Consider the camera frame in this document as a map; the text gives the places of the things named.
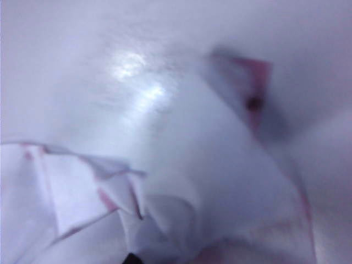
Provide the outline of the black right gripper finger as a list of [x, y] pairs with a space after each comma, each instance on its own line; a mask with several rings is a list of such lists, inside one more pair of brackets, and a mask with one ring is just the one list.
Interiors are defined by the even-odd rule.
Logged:
[[122, 264], [144, 264], [143, 261], [135, 254], [129, 253]]

